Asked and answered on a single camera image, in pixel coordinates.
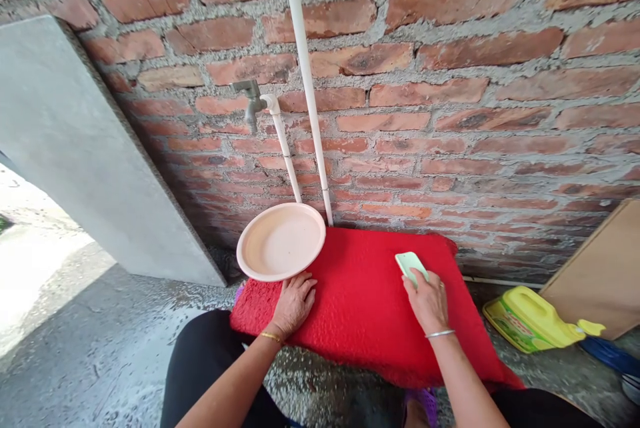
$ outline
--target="white pipe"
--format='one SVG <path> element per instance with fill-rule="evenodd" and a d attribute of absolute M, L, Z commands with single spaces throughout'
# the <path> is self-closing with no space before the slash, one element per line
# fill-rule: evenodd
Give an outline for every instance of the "white pipe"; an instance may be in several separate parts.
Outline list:
<path fill-rule="evenodd" d="M 526 286 L 527 288 L 540 289 L 544 285 L 540 283 L 522 283 L 521 281 L 499 280 L 495 278 L 478 278 L 463 276 L 464 281 L 470 281 L 472 283 L 488 283 L 489 285 L 502 285 L 502 286 Z"/>
<path fill-rule="evenodd" d="M 260 99 L 267 102 L 267 109 L 273 116 L 273 124 L 275 126 L 275 132 L 278 134 L 278 140 L 280 140 L 280 148 L 282 148 L 282 156 L 285 158 L 285 164 L 287 166 L 287 172 L 291 180 L 291 187 L 293 188 L 293 196 L 295 196 L 296 203 L 302 203 L 302 196 L 300 196 L 300 187 L 298 186 L 298 178 L 295 176 L 295 170 L 293 169 L 293 162 L 291 160 L 291 152 L 289 151 L 289 144 L 287 143 L 287 136 L 285 135 L 285 124 L 282 122 L 282 116 L 280 114 L 280 103 L 275 95 L 262 95 Z"/>
<path fill-rule="evenodd" d="M 305 97 L 307 98 L 307 109 L 309 110 L 309 121 L 311 122 L 311 134 L 313 136 L 315 158 L 318 163 L 318 174 L 320 174 L 320 185 L 322 186 L 322 198 L 325 201 L 325 210 L 327 212 L 329 226 L 333 226 L 333 213 L 331 212 L 331 201 L 329 200 L 329 184 L 327 182 L 327 172 L 325 170 L 325 156 L 322 152 L 318 110 L 315 106 L 315 92 L 313 90 L 313 78 L 311 77 L 307 32 L 305 31 L 305 20 L 302 15 L 302 1 L 289 0 L 289 7 L 291 8 L 291 20 L 293 22 L 293 32 L 295 34 L 295 45 L 298 49 L 298 64 L 300 65 L 300 72 L 302 72 L 302 84 L 305 87 Z"/>

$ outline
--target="green soap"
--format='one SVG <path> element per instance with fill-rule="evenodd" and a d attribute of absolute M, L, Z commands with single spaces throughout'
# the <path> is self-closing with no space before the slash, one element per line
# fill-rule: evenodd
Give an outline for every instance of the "green soap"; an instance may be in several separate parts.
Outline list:
<path fill-rule="evenodd" d="M 420 258 L 418 258 L 418 255 L 416 255 L 414 252 L 408 251 L 406 253 L 398 253 L 395 256 L 395 260 L 398 262 L 398 265 L 400 265 L 402 273 L 411 280 L 414 288 L 418 288 L 418 282 L 415 279 L 415 275 L 409 268 L 416 268 L 416 270 L 420 271 L 423 274 L 425 280 L 427 280 L 427 282 L 429 281 L 429 274 L 427 273 L 427 270 L 420 262 Z"/>

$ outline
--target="yellow plastic container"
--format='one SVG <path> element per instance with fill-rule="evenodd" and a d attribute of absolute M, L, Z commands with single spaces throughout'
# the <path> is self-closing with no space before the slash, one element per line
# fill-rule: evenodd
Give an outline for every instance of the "yellow plastic container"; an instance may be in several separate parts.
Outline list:
<path fill-rule="evenodd" d="M 578 320 L 565 323 L 555 308 L 533 290 L 516 287 L 482 308 L 489 322 L 524 353 L 564 348 L 587 335 L 599 336 L 604 325 Z"/>

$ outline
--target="red mat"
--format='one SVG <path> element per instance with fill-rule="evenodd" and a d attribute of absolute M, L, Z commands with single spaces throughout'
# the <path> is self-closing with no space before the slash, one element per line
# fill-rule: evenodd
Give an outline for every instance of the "red mat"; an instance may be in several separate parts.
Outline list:
<path fill-rule="evenodd" d="M 396 253 L 413 251 L 447 287 L 449 322 L 484 382 L 523 388 L 498 359 L 454 256 L 440 235 L 409 235 L 327 228 L 327 239 L 308 271 L 318 280 L 308 320 L 288 340 L 338 363 L 378 372 L 394 385 L 442 385 L 431 346 L 416 321 Z M 231 326 L 257 335 L 271 320 L 280 283 L 249 280 L 231 313 Z"/>

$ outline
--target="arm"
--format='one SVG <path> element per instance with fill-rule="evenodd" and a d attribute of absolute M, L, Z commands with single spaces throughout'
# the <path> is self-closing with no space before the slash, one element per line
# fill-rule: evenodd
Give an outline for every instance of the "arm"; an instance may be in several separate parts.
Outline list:
<path fill-rule="evenodd" d="M 418 289 L 411 280 L 403 282 L 411 308 L 425 335 L 449 329 L 447 294 L 440 277 L 429 271 L 429 282 L 412 268 Z M 445 381 L 458 428 L 509 428 L 504 416 L 478 378 L 455 334 L 431 338 L 431 347 Z"/>
<path fill-rule="evenodd" d="M 292 335 L 309 315 L 316 283 L 310 273 L 285 280 L 273 319 L 264 331 L 282 341 Z M 187 412 L 177 428 L 240 427 L 280 348 L 276 340 L 258 336 Z"/>

